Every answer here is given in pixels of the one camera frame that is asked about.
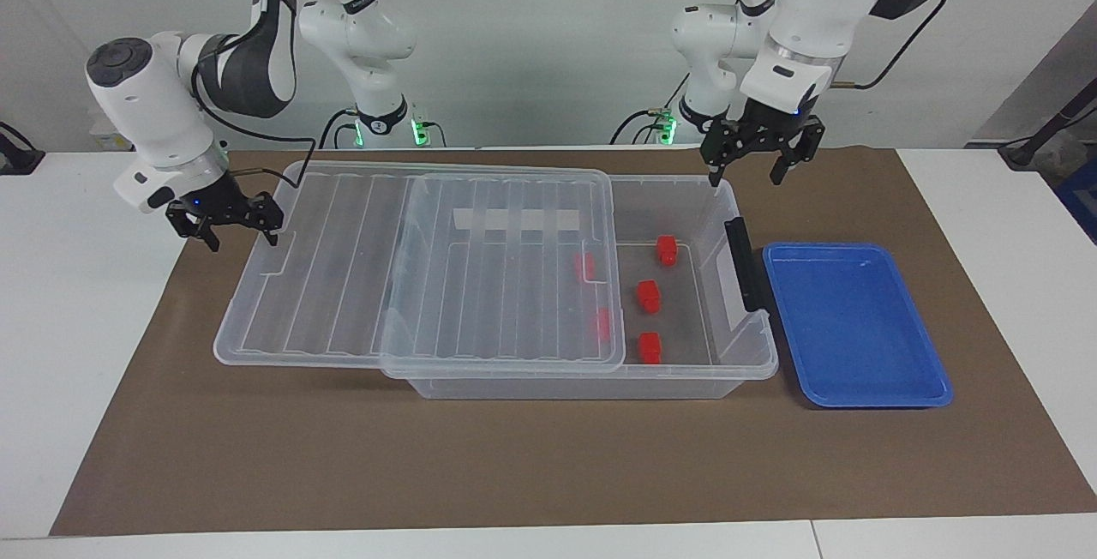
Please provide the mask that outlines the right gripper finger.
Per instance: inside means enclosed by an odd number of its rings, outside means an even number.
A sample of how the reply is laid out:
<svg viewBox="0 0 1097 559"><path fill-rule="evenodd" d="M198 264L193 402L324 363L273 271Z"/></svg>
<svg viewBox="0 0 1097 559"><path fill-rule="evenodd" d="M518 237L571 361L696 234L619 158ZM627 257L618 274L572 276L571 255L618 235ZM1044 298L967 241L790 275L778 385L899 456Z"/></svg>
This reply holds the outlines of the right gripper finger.
<svg viewBox="0 0 1097 559"><path fill-rule="evenodd" d="M182 205L168 205L167 219L180 238L199 239L212 253L219 251L220 241L213 231L214 223L208 216L195 216L186 212Z"/></svg>
<svg viewBox="0 0 1097 559"><path fill-rule="evenodd" d="M279 231L285 223L285 212L270 192L260 192L244 203L244 226L258 231L271 247L278 247Z"/></svg>

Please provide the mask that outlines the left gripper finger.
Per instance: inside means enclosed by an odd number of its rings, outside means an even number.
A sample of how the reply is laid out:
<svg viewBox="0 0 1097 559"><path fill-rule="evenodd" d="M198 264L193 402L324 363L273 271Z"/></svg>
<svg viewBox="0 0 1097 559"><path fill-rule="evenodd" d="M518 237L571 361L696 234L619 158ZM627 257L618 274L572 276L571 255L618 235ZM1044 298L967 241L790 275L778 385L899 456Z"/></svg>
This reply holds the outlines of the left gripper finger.
<svg viewBox="0 0 1097 559"><path fill-rule="evenodd" d="M712 122L703 137L703 163L712 189L724 180L728 166L745 155L737 122Z"/></svg>
<svg viewBox="0 0 1097 559"><path fill-rule="evenodd" d="M808 117L796 132L771 132L771 146L778 153L770 172L771 182L780 185L795 166L810 163L818 152L824 133L825 125L818 117Z"/></svg>

